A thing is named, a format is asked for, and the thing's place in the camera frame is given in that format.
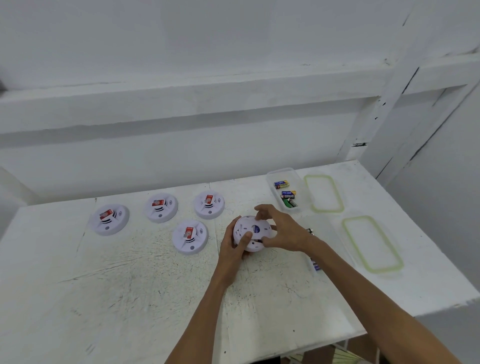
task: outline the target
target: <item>red and white label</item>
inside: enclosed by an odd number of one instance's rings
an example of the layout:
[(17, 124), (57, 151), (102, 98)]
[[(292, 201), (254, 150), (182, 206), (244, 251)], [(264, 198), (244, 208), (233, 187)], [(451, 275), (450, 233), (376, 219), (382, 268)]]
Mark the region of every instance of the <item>red and white label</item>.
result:
[(185, 234), (183, 235), (184, 238), (191, 239), (193, 234), (193, 228), (187, 227), (185, 229)]
[(104, 218), (106, 218), (107, 216), (109, 216), (109, 215), (111, 215), (111, 214), (113, 214), (113, 210), (111, 210), (111, 209), (109, 209), (109, 210), (107, 210), (107, 211), (105, 211), (105, 212), (102, 212), (102, 213), (100, 214), (100, 220), (103, 220)]
[(161, 206), (165, 204), (165, 200), (155, 200), (152, 203), (152, 206)]
[(210, 205), (213, 201), (213, 195), (208, 194), (207, 197), (205, 198), (205, 204)]

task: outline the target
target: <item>smoke detector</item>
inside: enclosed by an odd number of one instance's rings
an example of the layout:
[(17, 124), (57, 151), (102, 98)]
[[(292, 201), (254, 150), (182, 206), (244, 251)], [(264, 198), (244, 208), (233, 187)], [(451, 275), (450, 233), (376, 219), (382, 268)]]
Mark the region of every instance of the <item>smoke detector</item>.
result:
[(210, 190), (198, 194), (193, 205), (199, 217), (210, 220), (222, 214), (225, 208), (225, 199), (218, 192)]
[(247, 252), (258, 252), (264, 248), (262, 238), (272, 237), (272, 227), (267, 220), (255, 220), (255, 216), (243, 216), (238, 219), (233, 228), (233, 242), (238, 245), (241, 237), (247, 232), (252, 232), (252, 239), (245, 249)]
[(179, 209), (177, 199), (165, 193), (156, 194), (148, 199), (144, 213), (152, 222), (165, 222), (175, 216)]
[(172, 241), (180, 253), (197, 254), (207, 244), (208, 230), (197, 220), (185, 220), (173, 231)]
[(113, 235), (127, 225), (130, 213), (126, 206), (104, 205), (90, 215), (88, 227), (98, 235)]

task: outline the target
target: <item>table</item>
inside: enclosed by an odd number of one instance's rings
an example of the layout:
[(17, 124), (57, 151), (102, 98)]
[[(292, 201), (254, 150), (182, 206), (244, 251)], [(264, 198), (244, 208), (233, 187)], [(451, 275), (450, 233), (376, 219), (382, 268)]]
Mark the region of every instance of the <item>table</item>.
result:
[[(306, 168), (332, 176), (346, 211), (371, 215), (395, 236), (405, 263), (394, 278), (357, 271), (414, 316), (466, 304), (480, 294), (357, 161)], [(170, 237), (183, 219), (197, 218), (193, 198), (214, 189), (226, 207), (197, 255), (179, 254)], [(144, 191), (22, 207), (0, 242), (2, 363), (162, 363), (186, 328), (216, 265), (218, 245), (237, 215), (258, 203), (278, 207), (264, 176), (173, 187), (179, 201), (163, 224), (142, 212)], [(119, 203), (130, 220), (101, 237), (89, 215)], [(314, 214), (304, 211), (294, 215)], [(364, 328), (323, 272), (303, 253), (264, 249), (242, 263), (217, 323), (215, 363), (250, 363), (363, 334)]]

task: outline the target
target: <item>person's right hand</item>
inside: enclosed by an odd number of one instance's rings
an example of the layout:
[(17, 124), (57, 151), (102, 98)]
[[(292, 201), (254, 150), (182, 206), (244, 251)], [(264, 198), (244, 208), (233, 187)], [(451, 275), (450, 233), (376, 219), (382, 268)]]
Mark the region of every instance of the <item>person's right hand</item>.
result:
[(272, 218), (276, 225), (272, 229), (277, 231), (274, 238), (262, 238), (265, 247), (287, 249), (293, 252), (303, 251), (311, 235), (300, 226), (289, 214), (278, 211), (273, 205), (255, 206), (258, 211), (255, 220)]

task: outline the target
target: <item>person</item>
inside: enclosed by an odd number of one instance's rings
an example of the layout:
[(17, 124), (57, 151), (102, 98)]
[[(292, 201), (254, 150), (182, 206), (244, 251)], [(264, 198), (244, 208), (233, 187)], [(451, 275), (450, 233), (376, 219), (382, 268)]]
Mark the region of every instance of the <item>person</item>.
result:
[[(363, 327), (391, 364), (460, 364), (460, 361), (420, 322), (402, 310), (370, 283), (325, 242), (310, 235), (286, 213), (273, 205), (258, 205), (256, 219), (270, 219), (277, 230), (273, 238), (263, 238), (267, 248), (304, 252), (318, 263), (348, 302)], [(234, 219), (225, 231), (218, 263), (210, 284), (166, 364), (212, 362), (216, 322), (223, 295), (235, 280), (243, 252), (252, 238), (245, 233), (237, 247), (233, 244)]]

